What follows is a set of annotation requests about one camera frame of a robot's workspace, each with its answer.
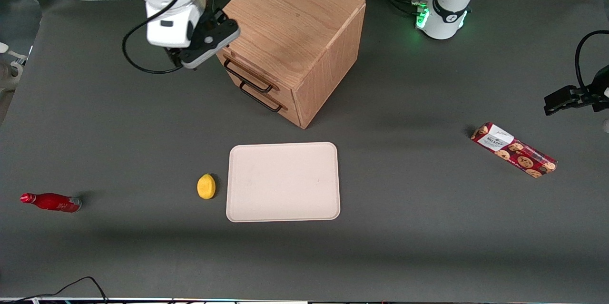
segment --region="black metal handle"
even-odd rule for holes
[[[229,68],[228,67],[229,63],[230,63],[230,59],[227,58],[226,61],[224,61],[224,68],[228,72],[231,72],[231,74],[233,74],[233,76],[237,77],[240,81],[242,81],[243,83],[249,85],[251,88],[253,88],[257,92],[261,92],[261,93],[265,94],[265,93],[269,92],[273,88],[273,85],[268,85],[268,87],[266,89],[263,89],[263,88],[257,86],[256,84],[250,82],[249,80],[246,80],[243,76],[241,76],[240,74],[235,72],[235,70],[232,70],[231,68]]]
[[[245,85],[245,84],[246,84],[246,83],[245,83],[245,81],[242,81],[242,82],[241,82],[241,85],[239,85],[239,89],[241,89],[241,91],[243,91],[243,93],[244,93],[244,94],[246,94],[246,95],[250,96],[251,98],[253,98],[253,100],[255,100],[256,102],[258,102],[258,103],[260,103],[260,104],[262,104],[262,105],[264,105],[264,107],[265,107],[266,109],[269,109],[270,111],[272,111],[272,112],[274,112],[274,113],[277,113],[278,111],[280,111],[280,110],[281,110],[281,104],[278,104],[278,106],[277,106],[275,109],[273,109],[272,107],[269,107],[269,106],[268,106],[266,103],[264,103],[263,101],[261,101],[261,100],[259,100],[258,98],[256,98],[256,96],[254,96],[253,94],[250,94],[250,92],[247,92],[247,91],[246,91],[246,90],[243,88],[243,85]]]

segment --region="wooden cabinet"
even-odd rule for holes
[[[231,0],[218,54],[244,95],[306,128],[357,59],[364,0]]]

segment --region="cookie image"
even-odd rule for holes
[[[522,150],[524,147],[521,144],[516,143],[516,144],[511,144],[511,145],[507,146],[507,148],[509,150],[511,150],[512,152],[518,152],[518,151]]]
[[[546,172],[552,172],[556,169],[556,165],[554,165],[554,163],[545,163],[542,165],[542,167],[547,170]]]
[[[489,132],[487,126],[481,126],[476,131],[474,131],[474,135],[470,137],[470,139],[474,140],[478,135],[484,135]]]
[[[523,157],[522,155],[520,157],[518,157],[517,161],[520,164],[520,166],[522,166],[526,169],[530,169],[531,167],[533,167],[533,161],[531,161],[531,159],[529,159],[527,157]]]
[[[504,160],[510,159],[510,154],[505,150],[498,150],[497,152],[495,152],[495,155],[497,155],[498,157],[500,157]]]
[[[534,169],[527,169],[525,172],[527,172],[527,174],[533,178],[541,177],[541,173],[535,171]]]

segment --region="cookie package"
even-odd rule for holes
[[[516,139],[491,122],[476,130],[471,139],[533,178],[539,178],[556,169],[555,159]]]

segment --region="bottle cap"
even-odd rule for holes
[[[36,195],[35,194],[22,194],[20,199],[23,203],[32,203],[34,200],[36,200]]]

